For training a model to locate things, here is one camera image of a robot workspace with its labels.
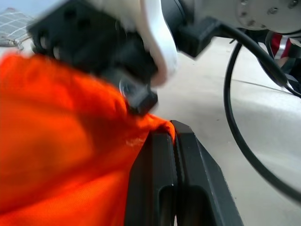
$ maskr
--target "orange fabric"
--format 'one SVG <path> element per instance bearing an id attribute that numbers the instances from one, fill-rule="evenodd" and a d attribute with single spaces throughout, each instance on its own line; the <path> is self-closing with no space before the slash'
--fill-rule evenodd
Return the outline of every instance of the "orange fabric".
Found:
<path id="1" fill-rule="evenodd" d="M 123 225 L 131 166 L 150 130 L 103 81 L 43 56 L 0 65 L 0 225 Z"/>

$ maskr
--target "wire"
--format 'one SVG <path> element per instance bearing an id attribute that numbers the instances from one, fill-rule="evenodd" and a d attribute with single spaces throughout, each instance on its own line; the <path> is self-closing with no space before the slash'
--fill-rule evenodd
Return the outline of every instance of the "wire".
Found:
<path id="1" fill-rule="evenodd" d="M 262 48 L 257 45 L 249 36 L 242 33 L 238 29 L 232 28 L 226 24 L 221 24 L 220 29 L 225 35 L 230 36 L 231 38 L 236 39 L 238 42 L 247 47 L 265 66 L 270 74 L 273 74 L 276 78 L 276 84 L 285 87 L 287 86 L 287 78 L 285 74 L 281 71 L 279 66 L 274 62 L 274 60 L 267 55 Z"/>
<path id="2" fill-rule="evenodd" d="M 253 41 L 255 41 L 257 45 L 259 45 L 257 39 L 252 35 L 251 32 L 247 31 L 246 34 L 247 34 Z M 270 45 L 269 45 L 269 47 L 267 46 L 267 49 L 268 49 L 268 53 L 269 53 L 269 54 L 270 54 L 270 52 L 272 53 L 272 50 L 271 50 Z M 264 72 L 267 74 L 267 76 L 268 76 L 274 83 L 276 83 L 276 84 L 278 85 L 278 83 L 277 83 L 277 78 L 275 78 L 271 73 L 269 73 L 268 69 L 262 64 L 262 62 L 261 62 L 258 58 L 257 58 L 257 60 L 258 60 L 258 63 L 260 64 L 260 66 L 262 67 L 262 69 L 264 70 Z"/>
<path id="3" fill-rule="evenodd" d="M 296 189 L 292 188 L 277 176 L 275 176 L 269 169 L 267 169 L 262 162 L 256 157 L 256 155 L 251 151 L 249 146 L 247 145 L 246 141 L 242 137 L 236 121 L 234 119 L 233 110 L 231 106 L 231 95 L 230 95 L 230 88 L 231 88 L 231 78 L 234 69 L 234 65 L 238 56 L 238 53 L 242 47 L 242 44 L 245 45 L 267 68 L 270 73 L 275 74 L 276 78 L 279 78 L 280 81 L 278 83 L 285 85 L 286 84 L 286 77 L 283 78 L 281 69 L 278 65 L 272 60 L 272 58 L 267 55 L 262 48 L 257 45 L 250 37 L 245 35 L 244 33 L 229 27 L 225 24 L 221 25 L 222 31 L 230 36 L 238 40 L 236 44 L 231 59 L 228 64 L 226 76 L 225 76 L 225 83 L 224 83 L 224 108 L 226 112 L 227 122 L 230 127 L 231 133 L 240 148 L 242 154 L 245 158 L 249 161 L 249 163 L 253 166 L 253 168 L 267 181 L 270 185 L 276 188 L 278 191 L 282 192 L 286 196 L 292 198 L 293 200 L 297 201 L 301 204 L 301 193 Z"/>
<path id="4" fill-rule="evenodd" d="M 272 40 L 272 38 L 273 38 L 273 34 L 274 34 L 274 33 L 273 33 L 272 31 L 269 31 L 269 32 L 268 32 L 268 34 L 267 34 L 267 36 L 266 36 L 266 38 L 265 38 L 265 46 L 267 47 L 269 56 L 270 56 L 273 60 L 275 60 L 275 57 L 274 57 L 274 54 L 273 54 L 273 52 L 272 52 L 272 48 L 271 48 L 271 45 L 270 45 L 271 40 Z M 262 63 L 260 62 L 260 60 L 259 60 L 259 63 L 261 64 L 261 66 L 262 66 L 263 70 L 265 71 L 265 73 L 266 73 L 266 74 L 274 81 L 274 79 L 276 79 L 276 78 L 274 78 L 274 77 L 268 72 L 268 70 L 266 70 L 266 67 L 265 67 L 264 65 L 262 65 Z M 288 83 L 287 83 L 286 86 L 284 86 L 284 87 L 285 87 L 289 92 L 291 92 L 293 95 L 295 95 L 295 96 L 301 98 L 301 94 L 300 94 L 299 92 L 295 91 L 294 89 L 292 89 L 291 87 L 289 87 L 289 86 L 288 86 Z"/>

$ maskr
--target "gray floor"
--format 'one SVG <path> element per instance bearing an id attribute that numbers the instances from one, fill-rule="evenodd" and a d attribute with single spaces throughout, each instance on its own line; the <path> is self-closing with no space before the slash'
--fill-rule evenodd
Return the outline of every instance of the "gray floor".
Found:
<path id="1" fill-rule="evenodd" d="M 234 44 L 216 39 L 197 61 L 179 54 L 177 75 L 158 90 L 154 111 L 192 127 L 218 162 L 245 226 L 300 226 L 301 207 L 271 188 L 240 153 L 222 103 L 223 78 Z M 24 53 L 30 52 L 29 42 Z M 0 48 L 0 55 L 7 49 Z M 249 146 L 285 181 L 301 190 L 301 100 L 264 74 L 243 49 L 234 71 L 234 114 Z"/>

